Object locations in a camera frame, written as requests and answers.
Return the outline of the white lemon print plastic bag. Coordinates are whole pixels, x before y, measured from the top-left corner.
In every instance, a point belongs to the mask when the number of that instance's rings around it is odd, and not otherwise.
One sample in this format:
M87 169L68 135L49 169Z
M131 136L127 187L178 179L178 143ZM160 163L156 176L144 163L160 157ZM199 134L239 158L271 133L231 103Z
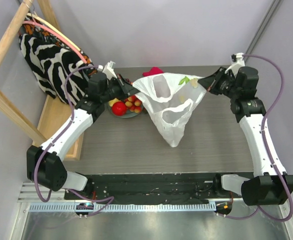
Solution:
M133 82L142 102L164 140L175 148L184 136L185 126L207 90L198 83L200 76L161 73Z

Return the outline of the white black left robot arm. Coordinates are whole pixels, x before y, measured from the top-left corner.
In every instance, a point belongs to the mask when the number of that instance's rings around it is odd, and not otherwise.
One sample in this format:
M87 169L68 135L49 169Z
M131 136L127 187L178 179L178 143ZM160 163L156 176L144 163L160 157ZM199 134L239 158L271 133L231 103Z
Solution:
M41 146L26 152L27 178L51 191L72 189L83 200L89 199L93 187L85 175L67 171L63 161L70 147L104 112L113 99L125 100L139 92L120 74L108 78L98 72L88 79L85 95L76 104L69 119Z

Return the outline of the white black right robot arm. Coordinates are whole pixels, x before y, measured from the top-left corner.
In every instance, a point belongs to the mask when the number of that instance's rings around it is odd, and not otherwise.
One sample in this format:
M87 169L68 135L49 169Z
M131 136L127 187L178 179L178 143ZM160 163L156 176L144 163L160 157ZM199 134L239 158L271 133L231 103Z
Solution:
M242 66L237 74L220 67L197 82L209 93L230 99L230 109L240 125L253 162L253 178L237 174L216 175L212 191L222 198L229 192L242 197L248 206L282 205L293 192L293 175L283 167L269 133L267 112L256 97L259 72Z

